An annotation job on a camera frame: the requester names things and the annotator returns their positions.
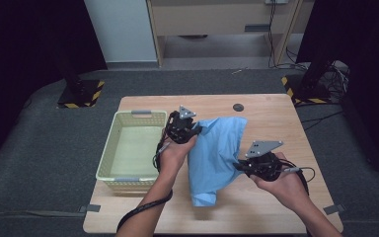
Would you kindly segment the black stand with striped base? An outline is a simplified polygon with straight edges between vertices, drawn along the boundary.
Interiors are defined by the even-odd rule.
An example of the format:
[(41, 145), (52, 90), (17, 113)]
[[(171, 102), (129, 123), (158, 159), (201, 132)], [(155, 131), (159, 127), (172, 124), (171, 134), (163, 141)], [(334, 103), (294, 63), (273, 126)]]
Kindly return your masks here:
[(320, 82), (329, 67), (328, 61), (312, 62), (304, 73), (285, 75), (281, 79), (294, 105), (326, 104), (332, 101), (329, 89)]
[(58, 68), (66, 82), (57, 105), (60, 108), (77, 109), (93, 107), (105, 85), (101, 80), (82, 80), (69, 61), (62, 61)]

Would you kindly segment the black curtain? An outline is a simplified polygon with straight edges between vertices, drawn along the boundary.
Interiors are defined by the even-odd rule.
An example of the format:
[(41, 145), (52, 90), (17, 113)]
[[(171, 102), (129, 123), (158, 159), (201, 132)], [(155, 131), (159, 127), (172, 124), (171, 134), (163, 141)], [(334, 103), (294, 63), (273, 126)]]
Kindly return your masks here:
[(29, 96), (63, 78), (104, 69), (85, 0), (0, 0), (0, 148)]
[(344, 110), (379, 168), (379, 0), (315, 0), (297, 60), (348, 66)]

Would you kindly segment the person's left hand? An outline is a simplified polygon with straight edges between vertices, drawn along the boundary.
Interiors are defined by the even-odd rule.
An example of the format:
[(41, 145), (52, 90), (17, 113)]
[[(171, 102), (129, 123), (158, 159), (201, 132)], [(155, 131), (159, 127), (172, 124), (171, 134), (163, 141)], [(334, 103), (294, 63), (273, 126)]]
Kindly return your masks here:
[(162, 180), (175, 179), (182, 168), (187, 155), (195, 146), (197, 136), (193, 136), (187, 143), (176, 143), (169, 136), (164, 141), (165, 148), (160, 153), (160, 174)]

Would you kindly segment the light blue short-sleeved shirt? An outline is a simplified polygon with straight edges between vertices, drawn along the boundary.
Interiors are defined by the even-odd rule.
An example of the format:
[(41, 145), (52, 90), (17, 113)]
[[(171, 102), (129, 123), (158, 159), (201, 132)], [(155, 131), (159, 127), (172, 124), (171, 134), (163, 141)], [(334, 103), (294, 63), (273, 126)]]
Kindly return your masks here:
[(189, 152), (189, 193), (193, 206), (216, 205), (217, 192), (230, 185), (241, 172), (240, 144), (248, 123), (246, 118), (226, 117), (200, 120), (201, 129)]

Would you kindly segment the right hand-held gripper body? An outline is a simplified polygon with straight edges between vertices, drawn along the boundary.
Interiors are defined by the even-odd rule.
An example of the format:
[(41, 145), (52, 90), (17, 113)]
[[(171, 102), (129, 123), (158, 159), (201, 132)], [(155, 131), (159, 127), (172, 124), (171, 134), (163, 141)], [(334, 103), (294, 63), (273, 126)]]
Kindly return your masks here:
[(272, 150), (282, 144), (282, 141), (255, 140), (245, 155), (248, 175), (258, 176), (267, 182), (275, 181), (282, 163)]

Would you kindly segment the person's right hand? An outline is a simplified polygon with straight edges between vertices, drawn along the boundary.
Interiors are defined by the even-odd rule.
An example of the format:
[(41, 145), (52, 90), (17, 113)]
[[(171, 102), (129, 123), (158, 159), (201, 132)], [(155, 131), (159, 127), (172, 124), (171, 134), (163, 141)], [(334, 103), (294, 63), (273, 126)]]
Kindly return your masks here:
[(283, 173), (273, 182), (264, 181), (255, 175), (251, 175), (250, 179), (259, 189), (269, 192), (282, 205), (294, 212), (305, 211), (313, 204), (300, 178), (294, 173)]

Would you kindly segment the white partition panel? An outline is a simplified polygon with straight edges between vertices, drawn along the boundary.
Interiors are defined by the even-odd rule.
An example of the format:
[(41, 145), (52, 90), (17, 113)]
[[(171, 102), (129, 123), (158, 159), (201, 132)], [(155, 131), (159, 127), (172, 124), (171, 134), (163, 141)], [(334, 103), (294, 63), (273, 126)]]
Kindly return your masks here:
[(157, 61), (146, 0), (85, 0), (106, 63)]

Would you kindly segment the light green plastic basket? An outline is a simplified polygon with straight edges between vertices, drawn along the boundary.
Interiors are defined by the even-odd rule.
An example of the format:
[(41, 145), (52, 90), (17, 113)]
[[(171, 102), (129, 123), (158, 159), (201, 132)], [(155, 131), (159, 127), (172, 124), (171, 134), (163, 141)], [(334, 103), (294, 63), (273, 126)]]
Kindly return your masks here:
[(146, 193), (158, 177), (152, 158), (166, 122), (165, 111), (116, 112), (96, 179), (118, 194)]

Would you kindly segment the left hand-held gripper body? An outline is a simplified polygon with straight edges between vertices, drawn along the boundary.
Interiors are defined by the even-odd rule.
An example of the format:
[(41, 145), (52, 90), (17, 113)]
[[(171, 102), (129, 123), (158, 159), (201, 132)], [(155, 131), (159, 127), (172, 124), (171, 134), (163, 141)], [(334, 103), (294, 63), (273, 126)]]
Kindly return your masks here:
[(187, 143), (194, 136), (191, 130), (194, 128), (193, 117), (195, 116), (196, 113), (180, 105), (177, 111), (170, 113), (165, 128), (168, 137), (178, 144)]

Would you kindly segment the grey tape piece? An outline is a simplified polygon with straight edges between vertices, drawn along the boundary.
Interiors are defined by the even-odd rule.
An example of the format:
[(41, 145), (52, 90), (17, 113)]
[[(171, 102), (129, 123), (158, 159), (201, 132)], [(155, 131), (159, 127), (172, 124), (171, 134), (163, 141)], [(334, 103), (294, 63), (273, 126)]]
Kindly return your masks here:
[(326, 215), (330, 215), (333, 213), (342, 213), (344, 211), (345, 211), (345, 206), (342, 204), (333, 204), (333, 205), (324, 207), (324, 212)]
[(99, 212), (101, 207), (98, 204), (87, 204), (79, 207), (80, 213)]

